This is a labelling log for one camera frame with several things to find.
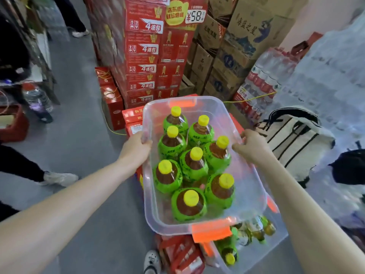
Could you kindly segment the person's left hand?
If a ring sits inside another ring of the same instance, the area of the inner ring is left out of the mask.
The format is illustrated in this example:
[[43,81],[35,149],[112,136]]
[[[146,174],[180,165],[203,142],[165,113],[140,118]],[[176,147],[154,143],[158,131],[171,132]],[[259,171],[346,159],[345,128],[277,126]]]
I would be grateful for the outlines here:
[[151,149],[152,147],[138,148],[135,133],[124,143],[116,163],[126,174],[126,177],[130,177],[147,160]]

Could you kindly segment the clear plastic bin orange latches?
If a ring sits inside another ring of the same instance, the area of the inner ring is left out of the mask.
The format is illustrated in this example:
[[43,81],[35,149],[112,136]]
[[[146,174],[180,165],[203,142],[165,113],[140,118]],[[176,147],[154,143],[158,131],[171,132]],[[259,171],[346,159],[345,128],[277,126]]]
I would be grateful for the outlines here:
[[[188,220],[188,217],[174,217],[172,194],[160,192],[154,182],[154,169],[162,160],[158,142],[164,134],[163,121],[171,113],[173,106],[179,106],[187,118],[189,127],[201,115],[209,117],[214,129],[214,140],[227,136],[230,144],[228,152],[231,163],[224,171],[234,178],[235,193],[230,208],[221,209],[219,205],[207,205],[203,216]],[[176,236],[190,234],[196,243],[223,239],[232,233],[229,226],[249,220],[262,214],[267,207],[266,192],[255,167],[232,151],[233,143],[241,143],[228,110],[221,100],[212,96],[185,96],[154,100],[143,109],[143,139],[152,140],[152,150],[143,164],[144,212],[149,227],[160,235]]]

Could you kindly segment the person's right forearm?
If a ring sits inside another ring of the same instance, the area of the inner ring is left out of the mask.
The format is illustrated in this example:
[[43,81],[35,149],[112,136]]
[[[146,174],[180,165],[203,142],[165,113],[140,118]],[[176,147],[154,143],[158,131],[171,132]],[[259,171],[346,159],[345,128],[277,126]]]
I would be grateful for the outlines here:
[[264,175],[305,274],[365,274],[365,254],[274,156],[254,164]]

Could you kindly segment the person's left forearm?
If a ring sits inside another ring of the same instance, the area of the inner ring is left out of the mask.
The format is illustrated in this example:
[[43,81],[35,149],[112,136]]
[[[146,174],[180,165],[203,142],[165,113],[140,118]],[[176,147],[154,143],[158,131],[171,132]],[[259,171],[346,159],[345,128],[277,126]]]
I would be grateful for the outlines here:
[[40,274],[141,162],[127,157],[0,222],[0,274]]

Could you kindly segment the red gift box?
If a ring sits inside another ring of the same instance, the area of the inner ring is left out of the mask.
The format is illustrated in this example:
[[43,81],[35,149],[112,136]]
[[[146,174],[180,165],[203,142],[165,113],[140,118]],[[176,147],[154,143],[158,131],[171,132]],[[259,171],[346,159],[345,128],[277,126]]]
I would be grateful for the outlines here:
[[122,115],[124,102],[118,88],[115,85],[105,85],[100,87],[100,91],[102,110],[108,127],[112,131],[124,129],[125,120]]
[[95,73],[98,78],[99,85],[101,87],[103,86],[114,86],[115,82],[113,79],[113,76],[110,72],[110,69],[108,67],[100,67],[97,66],[94,68]]

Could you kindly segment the group of green tea bottles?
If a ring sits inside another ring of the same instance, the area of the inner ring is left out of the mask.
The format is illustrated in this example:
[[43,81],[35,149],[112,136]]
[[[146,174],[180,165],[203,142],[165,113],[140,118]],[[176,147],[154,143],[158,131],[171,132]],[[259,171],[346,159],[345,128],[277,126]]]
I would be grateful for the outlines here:
[[226,172],[231,164],[230,139],[215,137],[209,116],[200,115],[189,125],[179,106],[163,121],[158,142],[161,161],[153,169],[155,188],[171,195],[173,218],[197,220],[208,212],[229,209],[235,197],[235,178]]

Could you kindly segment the white tote bag black stripes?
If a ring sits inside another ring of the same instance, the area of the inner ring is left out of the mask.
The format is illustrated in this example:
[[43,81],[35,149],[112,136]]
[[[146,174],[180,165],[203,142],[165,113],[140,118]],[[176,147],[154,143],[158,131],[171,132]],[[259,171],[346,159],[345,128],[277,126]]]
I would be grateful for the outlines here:
[[273,110],[255,130],[267,141],[277,160],[305,189],[309,173],[335,146],[335,136],[318,116],[302,106]]

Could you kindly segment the pack of red-label water bottles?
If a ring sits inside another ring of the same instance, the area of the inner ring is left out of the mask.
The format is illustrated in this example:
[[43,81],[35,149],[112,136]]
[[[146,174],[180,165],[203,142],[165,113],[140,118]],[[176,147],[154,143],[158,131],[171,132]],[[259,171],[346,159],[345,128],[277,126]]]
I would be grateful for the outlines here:
[[235,93],[233,104],[249,122],[256,124],[298,63],[299,59],[290,53],[278,47],[269,48],[256,60]]

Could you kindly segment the person's white shoe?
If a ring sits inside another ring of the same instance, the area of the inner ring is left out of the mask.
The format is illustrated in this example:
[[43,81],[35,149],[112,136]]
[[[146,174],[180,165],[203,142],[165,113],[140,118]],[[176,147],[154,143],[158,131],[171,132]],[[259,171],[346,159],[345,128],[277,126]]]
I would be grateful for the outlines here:
[[144,258],[144,274],[161,274],[161,258],[157,250],[149,250]]
[[78,180],[79,177],[72,173],[55,173],[46,171],[43,175],[43,181],[38,184],[41,186],[56,184],[62,187],[68,187]]

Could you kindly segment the clear plastic storage bin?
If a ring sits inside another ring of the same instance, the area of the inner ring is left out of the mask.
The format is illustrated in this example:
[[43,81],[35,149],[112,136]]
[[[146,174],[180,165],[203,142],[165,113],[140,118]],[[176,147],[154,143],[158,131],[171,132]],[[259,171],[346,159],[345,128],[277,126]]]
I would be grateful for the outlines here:
[[209,245],[210,257],[225,274],[248,271],[288,236],[279,209],[269,194],[262,215],[230,226],[230,230],[232,235]]

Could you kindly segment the green bottle yellow cap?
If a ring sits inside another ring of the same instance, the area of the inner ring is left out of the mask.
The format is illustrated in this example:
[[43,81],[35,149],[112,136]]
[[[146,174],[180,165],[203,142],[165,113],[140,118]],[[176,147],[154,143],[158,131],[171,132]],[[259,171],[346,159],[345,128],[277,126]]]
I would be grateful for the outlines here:
[[238,251],[236,248],[238,230],[233,226],[231,227],[231,232],[232,235],[215,242],[218,252],[227,266],[233,266],[238,261]]

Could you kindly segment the large clear water jug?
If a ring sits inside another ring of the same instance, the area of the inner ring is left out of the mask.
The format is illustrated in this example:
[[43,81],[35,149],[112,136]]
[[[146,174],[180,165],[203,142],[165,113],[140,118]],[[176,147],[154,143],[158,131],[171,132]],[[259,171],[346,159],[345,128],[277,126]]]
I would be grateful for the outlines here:
[[35,113],[38,119],[49,124],[53,122],[51,112],[53,104],[47,94],[37,85],[31,82],[22,84],[22,94],[29,108]]

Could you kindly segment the red packaged drink pack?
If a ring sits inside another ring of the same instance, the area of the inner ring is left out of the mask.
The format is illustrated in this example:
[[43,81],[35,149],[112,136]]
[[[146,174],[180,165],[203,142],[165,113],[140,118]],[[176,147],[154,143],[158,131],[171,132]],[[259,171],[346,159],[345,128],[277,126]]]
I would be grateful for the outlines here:
[[166,274],[203,274],[203,253],[192,235],[156,235],[157,249]]

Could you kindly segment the red plastic crate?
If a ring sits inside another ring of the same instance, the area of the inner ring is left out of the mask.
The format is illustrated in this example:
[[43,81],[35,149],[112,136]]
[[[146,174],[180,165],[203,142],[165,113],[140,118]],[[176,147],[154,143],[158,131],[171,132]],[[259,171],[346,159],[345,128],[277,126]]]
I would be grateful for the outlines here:
[[0,106],[0,143],[24,141],[29,126],[29,120],[21,105]]

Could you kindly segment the yellow price sign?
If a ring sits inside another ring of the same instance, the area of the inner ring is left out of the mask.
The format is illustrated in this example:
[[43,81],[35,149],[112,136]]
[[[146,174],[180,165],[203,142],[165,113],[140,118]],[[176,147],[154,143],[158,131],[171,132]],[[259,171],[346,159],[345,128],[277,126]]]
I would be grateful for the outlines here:
[[204,22],[206,15],[206,0],[170,0],[165,24],[169,28],[194,30],[198,24]]

